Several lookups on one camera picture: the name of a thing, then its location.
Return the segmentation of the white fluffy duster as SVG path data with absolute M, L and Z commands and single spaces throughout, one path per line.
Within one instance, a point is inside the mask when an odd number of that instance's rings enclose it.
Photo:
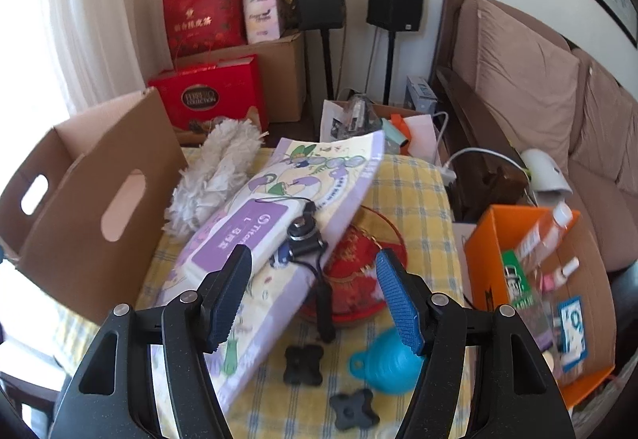
M 222 208 L 248 180 L 264 134 L 249 118 L 222 118 L 199 148 L 199 156 L 181 171 L 163 230 L 185 241 Z

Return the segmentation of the small white pink bottle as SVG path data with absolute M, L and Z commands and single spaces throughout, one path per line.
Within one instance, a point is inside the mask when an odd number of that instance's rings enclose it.
M 557 267 L 552 273 L 541 277 L 540 290 L 542 293 L 556 291 L 565 285 L 568 278 L 580 267 L 580 260 L 575 256 L 565 265 Z

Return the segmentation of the brown cardboard box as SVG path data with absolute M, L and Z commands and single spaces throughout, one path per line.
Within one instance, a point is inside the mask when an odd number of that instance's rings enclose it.
M 101 323 L 134 304 L 186 166 L 156 89 L 52 127 L 1 194 L 1 244 L 59 304 Z

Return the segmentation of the grey small box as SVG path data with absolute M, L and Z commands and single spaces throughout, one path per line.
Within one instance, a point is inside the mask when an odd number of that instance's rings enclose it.
M 437 94 L 431 89 L 422 76 L 407 77 L 404 107 L 422 114 L 433 114 L 437 111 Z

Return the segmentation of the blue silicone funnel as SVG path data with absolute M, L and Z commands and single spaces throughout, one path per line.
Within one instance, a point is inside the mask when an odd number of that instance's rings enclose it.
M 402 343 L 395 328 L 381 333 L 362 352 L 355 352 L 348 361 L 351 375 L 366 382 L 372 389 L 387 395 L 402 395 L 414 389 L 424 364 Z

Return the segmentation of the red round tin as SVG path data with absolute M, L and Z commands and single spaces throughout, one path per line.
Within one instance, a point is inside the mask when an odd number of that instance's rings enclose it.
M 336 328 L 358 326 L 386 308 L 375 267 L 384 248 L 394 250 L 407 268 L 408 250 L 397 226 L 381 212 L 361 206 L 323 270 L 333 292 Z

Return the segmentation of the yellow checkered tablecloth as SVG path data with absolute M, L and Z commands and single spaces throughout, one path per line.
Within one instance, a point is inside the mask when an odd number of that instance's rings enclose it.
M 398 244 L 398 256 L 411 273 L 425 278 L 433 291 L 447 293 L 463 304 L 462 267 L 454 244 L 452 217 L 448 197 L 439 172 L 424 160 L 386 155 L 372 186 L 363 200 L 346 237 L 345 251 L 337 252 L 337 259 L 346 259 L 371 264 L 377 252 L 374 237 L 380 244 L 388 241 Z M 137 299 L 137 307 L 146 308 L 156 305 L 158 294 L 167 280 L 173 280 L 172 268 L 178 253 L 185 244 L 162 235 L 143 288 Z M 348 302 L 354 302 L 355 295 L 361 295 L 363 309 L 372 311 L 371 288 L 374 287 L 372 266 L 366 272 L 363 266 L 352 267 L 352 261 L 346 261 L 344 275 L 348 282 L 338 282 L 335 298 L 345 291 Z M 97 325 L 73 313 L 62 305 L 57 305 L 58 319 L 54 325 L 54 359 L 62 368 L 73 375 L 82 356 L 87 351 Z M 325 355 L 320 363 L 323 381 L 319 387 L 289 386 L 284 384 L 286 360 L 284 352 L 289 346 L 303 346 L 316 342 L 315 326 L 309 317 L 295 317 L 284 334 L 276 342 L 269 355 L 256 367 L 249 378 L 248 385 L 242 389 L 226 414 L 226 419 L 235 438 L 373 438 L 380 437 L 380 431 L 390 425 L 398 425 L 406 413 L 411 393 L 407 395 L 384 395 L 374 390 L 373 409 L 380 415 L 380 426 L 371 430 L 351 429 L 338 431 L 334 425 L 335 413 L 329 399 L 338 393 L 351 393 L 368 381 L 356 380 L 349 374 L 348 360 L 352 354 L 367 349 L 384 331 L 392 327 L 392 317 L 384 306 L 371 314 L 337 313 L 335 341 L 323 345 Z M 156 401 L 162 432 L 165 437 L 177 438 L 177 431 L 171 411 L 167 390 L 160 385 L 164 375 L 164 362 L 161 350 L 159 358 L 154 359 L 154 382 Z M 462 378 L 462 388 L 454 415 L 451 438 L 461 437 L 465 433 L 469 415 L 471 382 L 468 364 Z

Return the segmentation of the brown sofa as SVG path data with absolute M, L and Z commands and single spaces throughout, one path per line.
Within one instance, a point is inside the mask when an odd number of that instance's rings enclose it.
M 521 153 L 558 165 L 603 257 L 621 330 L 637 326 L 637 102 L 587 52 L 498 0 L 443 0 L 433 90 L 451 113 L 455 214 L 524 197 Z

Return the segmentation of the green card box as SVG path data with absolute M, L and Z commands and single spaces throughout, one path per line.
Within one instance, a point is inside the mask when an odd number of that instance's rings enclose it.
M 504 251 L 502 262 L 509 304 L 517 311 L 530 311 L 534 305 L 532 288 L 515 252 Z

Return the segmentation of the red gift bag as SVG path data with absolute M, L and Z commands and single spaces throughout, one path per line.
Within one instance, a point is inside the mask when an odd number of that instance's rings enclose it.
M 246 44 L 243 0 L 162 0 L 173 60 Z

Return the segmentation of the floor box of clutter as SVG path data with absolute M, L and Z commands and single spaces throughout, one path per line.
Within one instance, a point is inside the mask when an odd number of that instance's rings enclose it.
M 333 142 L 381 131 L 385 153 L 401 154 L 441 165 L 442 136 L 449 115 L 420 113 L 373 103 L 362 93 L 347 101 L 323 101 L 319 129 L 320 142 Z

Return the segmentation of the clear bottle orange liquid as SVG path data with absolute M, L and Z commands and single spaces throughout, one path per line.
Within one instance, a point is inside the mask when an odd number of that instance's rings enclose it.
M 524 274 L 531 273 L 556 250 L 572 220 L 572 210 L 561 201 L 534 223 L 514 249 Z

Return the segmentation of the purple wet wipes pack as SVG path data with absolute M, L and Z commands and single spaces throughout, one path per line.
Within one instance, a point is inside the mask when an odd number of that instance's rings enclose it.
M 163 305 L 200 285 L 244 244 L 252 273 L 226 343 L 205 363 L 222 410 L 231 407 L 289 326 L 313 284 L 305 265 L 284 259 L 287 228 L 307 201 L 328 252 L 358 211 L 383 159 L 381 131 L 333 142 L 281 139 L 269 161 L 187 242 L 159 291 Z

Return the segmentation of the large brown carton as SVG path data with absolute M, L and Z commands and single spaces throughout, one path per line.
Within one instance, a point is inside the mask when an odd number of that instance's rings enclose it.
M 227 47 L 177 58 L 174 67 L 257 56 L 269 122 L 298 122 L 306 101 L 305 39 L 293 32 L 276 41 Z

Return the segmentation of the black cross knob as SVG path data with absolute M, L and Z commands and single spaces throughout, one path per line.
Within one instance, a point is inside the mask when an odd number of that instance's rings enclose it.
M 329 406 L 335 413 L 336 429 L 346 431 L 377 426 L 380 417 L 373 410 L 372 401 L 373 393 L 369 388 L 360 388 L 351 394 L 339 393 L 331 396 Z
M 289 346 L 284 353 L 286 359 L 284 384 L 320 386 L 323 381 L 320 371 L 322 357 L 323 348 L 320 345 Z

